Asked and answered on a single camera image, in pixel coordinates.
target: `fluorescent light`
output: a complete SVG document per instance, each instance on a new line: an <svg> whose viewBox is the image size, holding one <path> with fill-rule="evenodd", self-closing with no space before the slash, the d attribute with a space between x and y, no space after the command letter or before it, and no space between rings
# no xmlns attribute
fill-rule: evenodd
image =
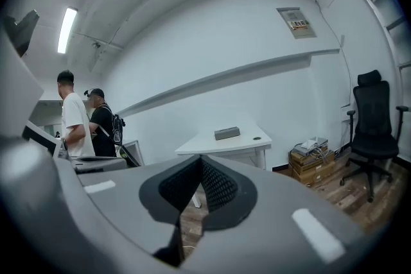
<svg viewBox="0 0 411 274"><path fill-rule="evenodd" d="M66 53L67 42L69 41L71 26L73 25L74 18L76 17L77 10L68 8L64 15L62 29L60 31L60 38L58 39L57 51L61 54Z"/></svg>

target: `backpack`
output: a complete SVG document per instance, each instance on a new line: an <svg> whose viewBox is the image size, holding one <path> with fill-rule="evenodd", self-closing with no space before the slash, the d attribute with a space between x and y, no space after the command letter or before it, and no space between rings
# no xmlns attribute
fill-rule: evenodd
<svg viewBox="0 0 411 274"><path fill-rule="evenodd" d="M102 105L101 107L105 108L111 113L112 131L111 133L108 133L105 131L105 129L102 126L98 125L99 128L109 139L111 139L111 141L115 145L122 146L123 145L123 127L125 127L126 125L124 120L120 118L118 114L113 114L108 105Z"/></svg>

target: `black mesh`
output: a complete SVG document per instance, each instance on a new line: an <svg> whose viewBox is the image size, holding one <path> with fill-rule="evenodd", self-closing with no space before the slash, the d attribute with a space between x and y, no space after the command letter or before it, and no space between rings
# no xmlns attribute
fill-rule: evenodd
<svg viewBox="0 0 411 274"><path fill-rule="evenodd" d="M236 197L238 190L236 182L223 172L203 162L202 175L209 212L223 207Z"/></svg>
<svg viewBox="0 0 411 274"><path fill-rule="evenodd" d="M370 136L391 134L388 82L355 87L354 96L358 107L355 132Z"/></svg>
<svg viewBox="0 0 411 274"><path fill-rule="evenodd" d="M200 183L198 162L194 162L174 175L167 177L159 186L160 195L182 212Z"/></svg>

